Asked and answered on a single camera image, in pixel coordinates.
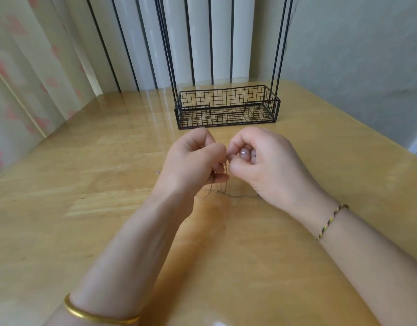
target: wooden table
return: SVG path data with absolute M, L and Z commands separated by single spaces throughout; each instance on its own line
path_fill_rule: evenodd
M 297 84 L 275 124 L 339 201 L 417 258 L 417 156 Z M 0 176 L 0 325 L 38 325 L 148 196 L 170 91 L 101 96 Z M 227 144 L 242 126 L 212 128 Z M 232 194 L 255 194 L 231 179 Z M 378 325 L 314 238 L 256 198 L 195 201 L 141 325 Z

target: wire basket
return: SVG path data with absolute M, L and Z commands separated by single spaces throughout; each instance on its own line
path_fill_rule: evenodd
M 275 72 L 278 62 L 278 53 L 282 36 L 282 28 L 286 14 L 287 0 L 284 0 L 282 10 L 281 26 L 279 28 L 278 43 L 276 47 L 275 62 L 272 72 L 272 81 L 270 88 L 265 85 L 245 86 L 237 88 L 224 89 L 205 89 L 205 90 L 177 90 L 175 82 L 174 65 L 172 61 L 171 46 L 169 43 L 168 28 L 166 26 L 165 9 L 163 0 L 154 0 L 157 11 L 157 18 L 162 34 L 163 48 L 165 50 L 166 63 L 168 65 L 169 79 L 171 81 L 172 94 L 175 103 L 175 117 L 179 129 L 191 129 L 196 127 L 216 127 L 226 125 L 245 125 L 275 122 L 278 117 L 280 99 L 277 97 L 279 78 L 281 74 L 282 60 L 286 48 L 287 32 L 289 29 L 289 20 L 292 11 L 293 0 L 290 0 L 287 21 L 284 31 L 284 39 L 281 49 L 281 57 L 278 66 L 278 76 L 275 85 L 275 92 L 272 92 Z M 211 1 L 208 0 L 209 12 Z M 188 38 L 190 39 L 189 21 L 187 21 Z M 210 46 L 211 46 L 211 29 L 210 29 Z M 233 47 L 231 48 L 231 70 L 230 83 L 233 80 Z M 213 85 L 213 54 L 211 54 L 211 84 Z M 192 75 L 192 81 L 195 85 L 195 79 Z
M 179 129 L 275 122 L 280 100 L 264 86 L 181 91 L 175 105 Z

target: curtain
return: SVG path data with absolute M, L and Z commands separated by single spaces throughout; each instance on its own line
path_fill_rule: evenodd
M 93 98 L 52 0 L 0 0 L 0 173 Z

